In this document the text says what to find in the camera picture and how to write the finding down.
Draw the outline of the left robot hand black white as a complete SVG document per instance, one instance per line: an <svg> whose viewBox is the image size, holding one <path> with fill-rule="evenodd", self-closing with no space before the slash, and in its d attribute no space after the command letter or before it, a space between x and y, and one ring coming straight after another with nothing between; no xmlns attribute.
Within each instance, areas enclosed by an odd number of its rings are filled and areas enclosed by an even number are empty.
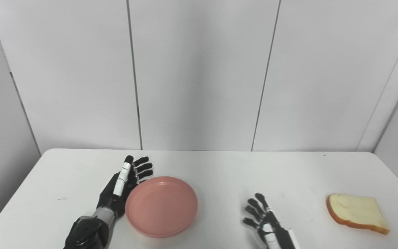
<svg viewBox="0 0 398 249"><path fill-rule="evenodd" d="M153 164L148 156L132 162L133 156L128 155L123 168L110 179L99 195L96 208L106 208L113 212L114 220L125 213L128 196L139 184L153 176Z"/></svg>

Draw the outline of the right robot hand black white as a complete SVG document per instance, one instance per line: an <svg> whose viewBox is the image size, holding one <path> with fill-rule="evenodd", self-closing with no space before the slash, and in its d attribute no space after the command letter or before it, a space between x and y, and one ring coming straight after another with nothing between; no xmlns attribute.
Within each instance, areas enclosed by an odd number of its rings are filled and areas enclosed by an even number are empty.
<svg viewBox="0 0 398 249"><path fill-rule="evenodd" d="M300 249L294 231L282 227L263 194L256 193L247 203L245 211L252 218L243 218L242 222L256 230L267 249Z"/></svg>

